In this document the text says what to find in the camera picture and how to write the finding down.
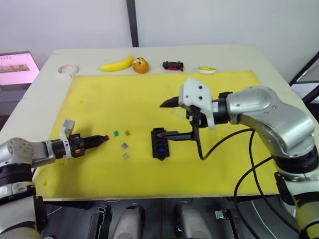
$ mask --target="white wall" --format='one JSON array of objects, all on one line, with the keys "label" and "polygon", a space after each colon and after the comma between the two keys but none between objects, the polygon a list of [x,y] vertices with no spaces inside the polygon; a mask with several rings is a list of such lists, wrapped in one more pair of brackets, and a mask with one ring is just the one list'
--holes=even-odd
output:
[{"label": "white wall", "polygon": [[287,81],[319,49],[318,0],[136,0],[136,10],[140,46],[252,43]]},{"label": "white wall", "polygon": [[0,53],[31,51],[40,68],[55,49],[131,46],[125,0],[0,0]]}]

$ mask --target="toy car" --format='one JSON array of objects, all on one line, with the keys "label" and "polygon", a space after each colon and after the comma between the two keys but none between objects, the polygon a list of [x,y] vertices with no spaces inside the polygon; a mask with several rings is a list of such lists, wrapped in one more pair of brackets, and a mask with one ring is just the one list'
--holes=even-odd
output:
[{"label": "toy car", "polygon": [[184,64],[180,61],[177,61],[177,62],[164,61],[163,67],[165,70],[183,71]]}]

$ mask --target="small cube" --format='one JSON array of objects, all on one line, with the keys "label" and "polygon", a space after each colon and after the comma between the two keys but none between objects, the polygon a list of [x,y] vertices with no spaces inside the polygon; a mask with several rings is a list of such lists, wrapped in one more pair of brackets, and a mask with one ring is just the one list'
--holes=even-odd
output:
[{"label": "small cube", "polygon": [[129,157],[130,157],[130,156],[129,156],[128,153],[123,154],[123,158],[124,158],[124,159],[128,159]]},{"label": "small cube", "polygon": [[122,145],[121,145],[121,148],[122,149],[126,149],[128,147],[128,145],[126,144],[126,143],[123,143]]},{"label": "small cube", "polygon": [[130,135],[130,132],[127,130],[127,131],[124,132],[124,135],[125,135],[125,136],[129,136],[129,135]]}]

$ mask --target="screen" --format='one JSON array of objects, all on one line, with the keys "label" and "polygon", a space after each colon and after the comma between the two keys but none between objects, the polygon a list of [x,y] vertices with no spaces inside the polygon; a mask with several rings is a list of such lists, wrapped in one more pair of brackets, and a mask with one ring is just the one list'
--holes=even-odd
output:
[{"label": "screen", "polygon": [[0,85],[31,84],[38,73],[30,52],[0,54]]}]

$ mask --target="black pole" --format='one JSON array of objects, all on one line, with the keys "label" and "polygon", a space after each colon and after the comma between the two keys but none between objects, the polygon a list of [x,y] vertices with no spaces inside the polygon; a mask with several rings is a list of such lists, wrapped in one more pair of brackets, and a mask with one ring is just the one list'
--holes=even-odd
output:
[{"label": "black pole", "polygon": [[138,24],[136,21],[135,0],[126,0],[130,22],[132,46],[139,47]]}]

